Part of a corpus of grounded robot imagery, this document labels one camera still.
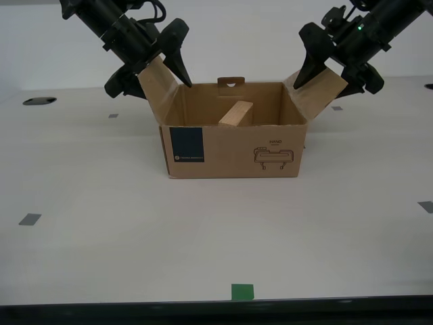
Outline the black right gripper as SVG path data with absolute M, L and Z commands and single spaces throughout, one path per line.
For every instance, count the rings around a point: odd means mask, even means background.
M 377 70 L 367 62 L 377 52 L 390 48 L 392 16 L 389 13 L 368 13 L 348 18 L 343 13 L 329 15 L 329 35 L 314 22 L 299 32 L 306 57 L 294 82 L 299 89 L 326 69 L 330 57 L 345 68 L 341 77 L 348 85 L 338 98 L 357 93 L 376 94 L 384 86 Z

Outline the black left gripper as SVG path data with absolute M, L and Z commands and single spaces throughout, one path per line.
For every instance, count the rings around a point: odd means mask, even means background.
M 106 82 L 104 89 L 111 98 L 120 94 L 145 99 L 139 79 L 156 52 L 152 49 L 158 35 L 158 46 L 165 55 L 165 66 L 187 87 L 192 86 L 181 56 L 181 47 L 189 32 L 184 20 L 175 18 L 161 33 L 154 23 L 141 23 L 133 18 L 119 18 L 101 36 L 106 51 L 115 53 L 124 66 L 120 67 Z

